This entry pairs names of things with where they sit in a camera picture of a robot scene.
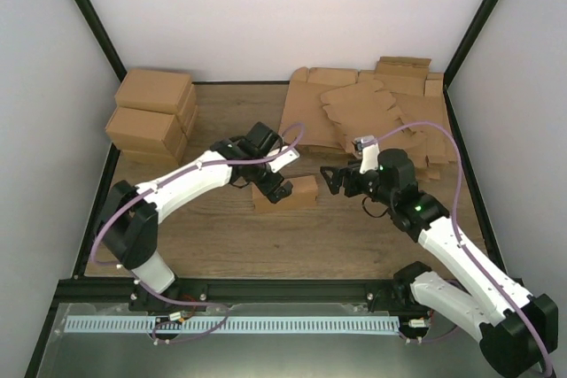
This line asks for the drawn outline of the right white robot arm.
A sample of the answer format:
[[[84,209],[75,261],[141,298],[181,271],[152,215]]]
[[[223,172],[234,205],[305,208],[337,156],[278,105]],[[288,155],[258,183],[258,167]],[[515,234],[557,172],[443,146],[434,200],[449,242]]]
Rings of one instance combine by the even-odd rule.
[[[399,307],[423,305],[439,312],[474,339],[488,364],[504,377],[518,377],[538,363],[545,376],[553,373],[549,355],[558,346],[555,302],[545,294],[534,296],[471,242],[448,209],[420,190],[404,150],[368,147],[348,166],[323,166],[320,172],[331,194],[364,195],[385,205],[393,225],[459,282],[454,286],[415,262],[394,275]]]

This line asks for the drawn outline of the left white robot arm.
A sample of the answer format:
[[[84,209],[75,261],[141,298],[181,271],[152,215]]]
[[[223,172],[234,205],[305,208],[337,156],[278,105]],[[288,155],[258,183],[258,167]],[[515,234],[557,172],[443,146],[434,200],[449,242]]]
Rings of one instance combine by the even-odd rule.
[[[285,143],[262,122],[246,135],[222,139],[189,164],[151,181],[114,184],[95,227],[89,259],[97,260],[104,245],[112,265],[138,282],[133,298],[145,310],[169,311],[201,303],[185,299],[179,278],[158,252],[159,225],[173,212],[214,189],[238,180],[253,184],[272,204],[292,193],[281,171],[299,159],[297,140]]]

